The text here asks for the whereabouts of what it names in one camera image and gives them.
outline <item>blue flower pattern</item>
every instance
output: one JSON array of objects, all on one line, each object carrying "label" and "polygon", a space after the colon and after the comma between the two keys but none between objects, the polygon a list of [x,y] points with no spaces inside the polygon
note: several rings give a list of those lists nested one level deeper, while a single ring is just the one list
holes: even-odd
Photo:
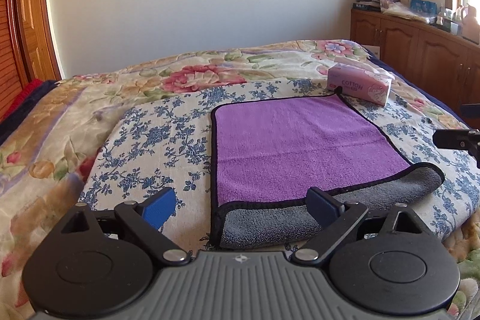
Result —
[{"label": "blue flower pattern", "polygon": [[[277,79],[215,87],[136,106],[125,113],[105,142],[80,199],[94,209],[111,209],[124,199],[141,202],[172,187],[177,207],[163,233],[186,250],[208,249],[211,111],[226,103],[331,93],[319,81]],[[347,100],[411,162],[432,162],[443,170],[445,183],[414,205],[440,238],[472,214],[479,203],[476,163],[463,151],[435,148],[431,138],[439,124],[410,110],[394,93],[385,108],[356,98]],[[179,232],[194,225],[189,238]],[[294,244],[281,248],[296,249]]]}]

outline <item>gray gripper base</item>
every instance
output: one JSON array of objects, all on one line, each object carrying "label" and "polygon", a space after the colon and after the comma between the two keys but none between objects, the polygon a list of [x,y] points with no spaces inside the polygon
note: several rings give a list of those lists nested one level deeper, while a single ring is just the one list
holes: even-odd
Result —
[{"label": "gray gripper base", "polygon": [[[34,320],[53,320],[39,313]],[[386,320],[345,302],[323,273],[282,252],[204,252],[164,269],[137,301],[102,320]],[[402,320],[451,320],[444,310]]]}]

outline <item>purple towel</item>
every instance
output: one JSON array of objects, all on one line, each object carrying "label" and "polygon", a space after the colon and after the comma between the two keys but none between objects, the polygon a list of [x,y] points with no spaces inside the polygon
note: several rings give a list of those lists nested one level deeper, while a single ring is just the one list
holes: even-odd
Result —
[{"label": "purple towel", "polygon": [[214,208],[302,199],[311,186],[371,182],[410,165],[337,95],[227,104],[212,117]]}]

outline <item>blue gripper pad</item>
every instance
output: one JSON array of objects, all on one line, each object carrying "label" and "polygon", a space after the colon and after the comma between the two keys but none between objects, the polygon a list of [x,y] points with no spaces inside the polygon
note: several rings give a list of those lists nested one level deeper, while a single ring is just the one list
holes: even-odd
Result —
[{"label": "blue gripper pad", "polygon": [[175,212],[177,196],[172,187],[165,187],[139,205],[141,216],[153,228],[160,227]]}]

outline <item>dark blue blanket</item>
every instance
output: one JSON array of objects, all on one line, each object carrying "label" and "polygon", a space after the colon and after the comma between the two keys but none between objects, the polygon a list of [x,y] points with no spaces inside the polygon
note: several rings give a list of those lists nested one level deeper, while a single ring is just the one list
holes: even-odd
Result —
[{"label": "dark blue blanket", "polygon": [[32,111],[35,105],[57,85],[55,80],[47,80],[38,86],[6,119],[0,122],[0,145],[10,136]]}]

